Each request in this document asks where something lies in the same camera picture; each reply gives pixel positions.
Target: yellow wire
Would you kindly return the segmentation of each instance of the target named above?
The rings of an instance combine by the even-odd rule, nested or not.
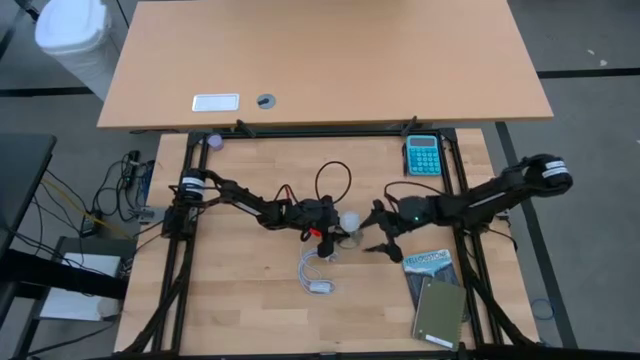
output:
[[[42,182],[44,182],[45,184],[51,186],[55,191],[58,192],[58,194],[60,194],[60,196],[62,196],[62,199],[64,201],[66,201],[69,205],[71,205],[71,207],[79,212],[80,214],[84,215],[86,218],[88,218],[89,220],[91,220],[94,223],[98,223],[101,224],[102,226],[106,227],[107,229],[111,229],[113,232],[118,233],[124,237],[126,237],[127,239],[131,239],[131,236],[129,236],[124,230],[122,230],[121,228],[117,227],[116,225],[112,225],[109,224],[108,222],[102,221],[100,219],[96,219],[95,217],[93,217],[91,214],[87,213],[86,211],[84,211],[83,209],[81,209],[78,205],[76,205],[73,200],[71,200],[71,198],[69,197],[69,195],[67,195],[67,193],[65,193],[62,189],[60,189],[56,184],[52,183],[51,181],[42,178]]]

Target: gray floor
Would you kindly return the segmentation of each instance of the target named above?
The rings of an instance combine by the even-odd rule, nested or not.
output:
[[[135,1],[121,0],[127,17]],[[509,2],[537,70],[640,66],[640,2],[635,0],[518,0]],[[15,13],[0,4],[0,36]],[[122,27],[118,36],[124,38]],[[33,43],[33,24],[23,19],[0,61],[0,89],[77,86],[78,81]],[[583,348],[640,351],[640,77],[545,80],[555,113],[547,123],[509,124],[519,156],[549,152],[565,157],[575,178],[562,197],[535,200],[545,240],[579,345]],[[153,158],[158,136],[129,135],[95,128],[101,102],[93,95],[0,98],[0,131],[52,133],[58,137],[50,169],[85,199],[99,185],[108,164],[131,149]],[[483,124],[494,169],[506,165],[495,127]],[[74,171],[82,164],[83,171]],[[44,206],[54,208],[38,192]],[[75,221],[79,217],[70,212]],[[73,233],[45,215],[46,241]],[[21,231],[36,236],[38,217],[30,209]],[[522,213],[513,213],[523,276],[530,299],[546,293]],[[0,358],[13,351],[28,301],[16,301],[0,331]],[[553,321],[538,321],[542,338],[560,345]],[[98,329],[104,324],[49,322],[33,348]],[[44,359],[107,355],[115,329]]]

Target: green notebook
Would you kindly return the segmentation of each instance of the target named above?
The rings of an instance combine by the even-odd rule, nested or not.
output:
[[[413,337],[457,351],[465,298],[463,288],[425,277],[413,323]]]

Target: white trash can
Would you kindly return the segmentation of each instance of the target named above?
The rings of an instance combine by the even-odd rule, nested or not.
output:
[[[100,0],[51,0],[36,24],[36,43],[104,101],[119,56],[110,27]]]

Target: purple object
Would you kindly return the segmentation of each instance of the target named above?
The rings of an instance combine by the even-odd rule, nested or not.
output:
[[[209,143],[209,146],[213,151],[220,151],[224,147],[224,144],[222,143],[222,136],[218,134],[209,135],[207,143]]]

